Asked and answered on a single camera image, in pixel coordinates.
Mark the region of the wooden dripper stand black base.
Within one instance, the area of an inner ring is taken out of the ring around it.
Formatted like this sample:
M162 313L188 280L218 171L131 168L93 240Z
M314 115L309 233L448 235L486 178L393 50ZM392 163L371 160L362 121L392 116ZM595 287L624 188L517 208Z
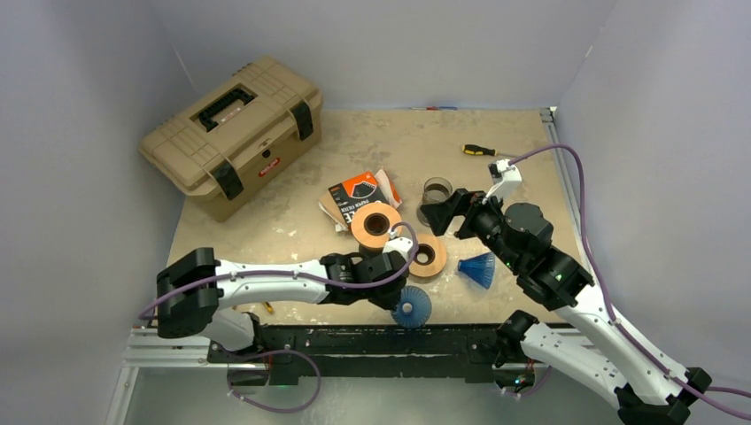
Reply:
M401 216L388 204L375 202L362 206L352 217L350 230L363 254L380 253L391 239L392 227Z

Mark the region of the blue ribbed dripper cone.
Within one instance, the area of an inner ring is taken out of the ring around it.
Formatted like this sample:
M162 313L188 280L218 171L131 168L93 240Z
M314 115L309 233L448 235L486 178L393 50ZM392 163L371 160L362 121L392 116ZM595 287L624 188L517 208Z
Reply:
M406 286L391 311L391 317L402 328L420 328L431 316L432 303L428 294L415 286Z

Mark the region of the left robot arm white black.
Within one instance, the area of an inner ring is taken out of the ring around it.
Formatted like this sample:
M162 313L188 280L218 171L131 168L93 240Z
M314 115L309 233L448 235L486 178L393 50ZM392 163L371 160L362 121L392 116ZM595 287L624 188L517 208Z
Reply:
M250 265L217 259L197 248L157 275L154 313L159 337L203 336L243 362L264 350L259 319L239 305L299 302L352 305L361 300L391 311L406 285L412 248L386 248L374 257L329 254L286 265Z

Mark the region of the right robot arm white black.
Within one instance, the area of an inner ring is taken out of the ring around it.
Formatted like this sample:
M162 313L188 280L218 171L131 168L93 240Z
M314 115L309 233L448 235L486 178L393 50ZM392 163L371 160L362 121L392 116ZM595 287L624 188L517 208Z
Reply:
M482 191L456 190L422 205L431 231L443 235L453 218L464 221L455 236L477 238L515 276L523 293L586 338L585 345L560 336L522 310L497 330L497 360L523 355L540 360L583 384L613 406L624 424L683 424L711 378L684 367L649 343L607 307L600 285L586 269L552 244L554 226L529 203L508 207Z

